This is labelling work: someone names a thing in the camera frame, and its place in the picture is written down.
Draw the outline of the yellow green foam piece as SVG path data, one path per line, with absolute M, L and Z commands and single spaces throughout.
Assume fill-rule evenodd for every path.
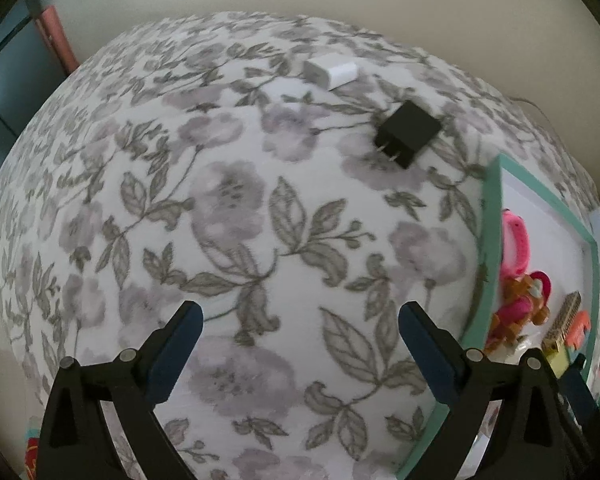
M 567 349 L 560 347 L 557 352 L 546 357 L 547 363 L 557 378 L 561 378 L 570 367 L 570 357 Z

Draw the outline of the orange blue foam piece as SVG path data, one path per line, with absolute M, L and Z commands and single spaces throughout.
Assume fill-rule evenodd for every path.
M 565 338 L 566 347 L 572 351 L 580 350 L 585 342 L 586 336 L 591 331 L 592 323 L 588 311 L 580 310 L 574 316 L 567 336 Z

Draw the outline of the brown pink dog toy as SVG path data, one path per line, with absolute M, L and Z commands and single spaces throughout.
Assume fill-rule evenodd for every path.
M 548 300 L 552 283 L 547 274 L 534 271 L 518 278 L 503 278 L 502 303 L 492 314 L 484 351 L 491 354 L 503 344 L 511 347 L 524 326 L 545 324 L 550 317 Z

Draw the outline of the teal shallow cardboard tray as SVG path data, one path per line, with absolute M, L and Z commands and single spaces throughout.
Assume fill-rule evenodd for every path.
M 503 313 L 515 272 L 540 270 L 552 284 L 548 305 L 578 292 L 591 318 L 600 313 L 600 266 L 593 235 L 528 170 L 501 155 L 483 188 L 482 234 L 472 310 L 463 337 L 431 321 L 416 302 L 401 308 L 400 335 L 437 405 L 402 479 L 453 479 L 496 409 L 475 475 L 479 479 L 587 479 L 600 455 L 600 411 L 588 388 L 596 331 L 576 350 L 550 352 L 540 335 L 522 356 L 489 349 L 494 328 L 513 335 Z

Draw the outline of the black plug adapter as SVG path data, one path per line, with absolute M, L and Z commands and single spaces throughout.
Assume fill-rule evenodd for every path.
M 404 102 L 377 128 L 377 151 L 406 169 L 442 130 L 442 122 L 412 101 Z

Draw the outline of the floral grey white blanket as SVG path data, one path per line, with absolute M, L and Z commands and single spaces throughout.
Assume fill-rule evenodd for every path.
M 303 63 L 352 58 L 332 91 Z M 377 128 L 442 130 L 406 169 Z M 157 414 L 201 479 L 390 479 L 434 398 L 396 327 L 460 334 L 486 166 L 506 154 L 577 216 L 592 178 L 490 84 L 326 18 L 220 12 L 132 28 L 42 105 L 0 170 L 0 311 L 35 396 L 186 299 L 206 327 Z

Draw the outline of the dark blue cabinet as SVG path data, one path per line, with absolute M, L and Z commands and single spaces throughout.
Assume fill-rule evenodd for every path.
M 24 0 L 0 25 L 0 168 L 18 136 L 65 80 Z

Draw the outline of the white charger cube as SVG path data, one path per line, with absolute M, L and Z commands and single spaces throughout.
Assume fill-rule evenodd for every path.
M 337 89 L 358 78 L 358 66 L 338 53 L 308 58 L 303 63 L 303 75 L 307 81 L 327 91 Z

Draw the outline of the pink board by wall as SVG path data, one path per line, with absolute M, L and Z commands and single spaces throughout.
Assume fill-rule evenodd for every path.
M 72 74 L 80 66 L 80 63 L 69 44 L 56 8 L 46 6 L 36 19 L 36 24 L 46 44 L 55 52 L 65 72 L 68 75 Z

